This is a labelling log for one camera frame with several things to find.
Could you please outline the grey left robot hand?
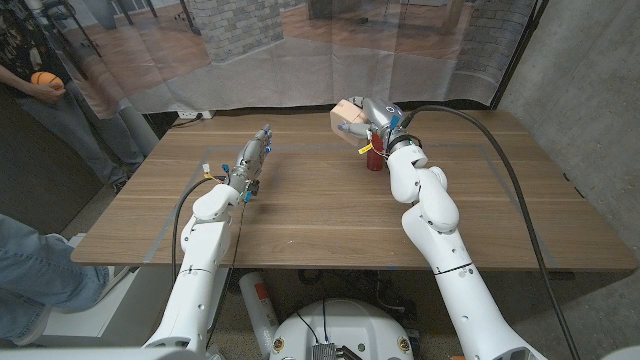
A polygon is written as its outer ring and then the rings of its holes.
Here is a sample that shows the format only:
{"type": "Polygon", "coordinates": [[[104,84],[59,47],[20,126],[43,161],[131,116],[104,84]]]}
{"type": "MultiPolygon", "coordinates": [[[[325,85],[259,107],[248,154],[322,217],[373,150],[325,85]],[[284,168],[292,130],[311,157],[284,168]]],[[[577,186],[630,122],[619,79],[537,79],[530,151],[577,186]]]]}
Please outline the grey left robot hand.
{"type": "Polygon", "coordinates": [[[239,152],[236,163],[229,175],[228,185],[246,197],[246,193],[256,195],[259,188],[258,177],[267,154],[271,151],[271,129],[265,124],[239,152]]]}

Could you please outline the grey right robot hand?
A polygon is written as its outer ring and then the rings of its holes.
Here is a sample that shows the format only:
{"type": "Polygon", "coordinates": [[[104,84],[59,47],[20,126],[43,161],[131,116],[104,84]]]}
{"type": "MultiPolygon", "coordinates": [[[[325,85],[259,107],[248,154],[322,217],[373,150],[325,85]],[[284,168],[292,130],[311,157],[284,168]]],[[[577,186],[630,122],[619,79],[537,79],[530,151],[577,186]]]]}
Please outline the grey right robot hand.
{"type": "Polygon", "coordinates": [[[332,131],[350,145],[364,146],[377,135],[387,155],[405,147],[420,152],[419,145],[402,128],[402,119],[397,105],[376,98],[341,100],[330,112],[332,131]]]}

